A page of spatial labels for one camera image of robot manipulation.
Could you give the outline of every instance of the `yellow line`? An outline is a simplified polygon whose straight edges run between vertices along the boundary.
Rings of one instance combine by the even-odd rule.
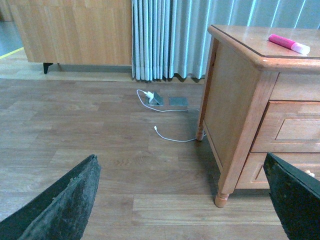
[[[14,50],[14,51],[9,52],[9,53],[7,53],[7,54],[5,54],[5,55],[2,55],[2,56],[0,56],[0,59],[4,59],[5,57],[8,57],[8,56],[10,56],[10,55],[12,55],[12,54],[15,54],[16,52],[19,52],[19,51],[21,51],[22,49],[24,49],[24,48],[21,47],[21,48],[19,48],[19,49],[17,49],[17,50]]]

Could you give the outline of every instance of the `black cabinet foot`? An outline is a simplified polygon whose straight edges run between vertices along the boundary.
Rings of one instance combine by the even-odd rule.
[[[43,63],[43,72],[44,72],[44,74],[48,73],[49,66],[51,66],[52,64],[53,63],[48,63],[48,62],[44,62]]]

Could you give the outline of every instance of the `drawer knob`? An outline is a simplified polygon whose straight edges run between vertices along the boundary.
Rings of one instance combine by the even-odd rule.
[[[310,172],[309,170],[305,170],[304,171],[306,174],[308,174],[308,175],[310,175],[311,177],[315,177],[315,174],[314,173],[312,173],[312,172]]]

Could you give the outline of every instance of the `curtain fold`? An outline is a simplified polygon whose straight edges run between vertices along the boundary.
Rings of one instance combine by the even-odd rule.
[[[132,76],[202,78],[211,24],[320,28],[319,0],[132,0]]]

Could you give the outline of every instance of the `cabinet leg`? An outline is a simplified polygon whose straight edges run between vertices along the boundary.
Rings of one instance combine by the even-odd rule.
[[[217,195],[215,196],[214,204],[218,208],[223,208],[228,200],[229,194],[223,194],[220,191],[218,191]]]
[[[196,132],[195,138],[198,141],[202,141],[204,139],[204,136],[205,136],[204,127],[203,126],[199,126],[198,127],[198,131]]]
[[[44,72],[44,74],[48,73],[49,66],[51,66],[52,64],[53,63],[48,63],[48,62],[44,62],[43,63],[43,72]]]

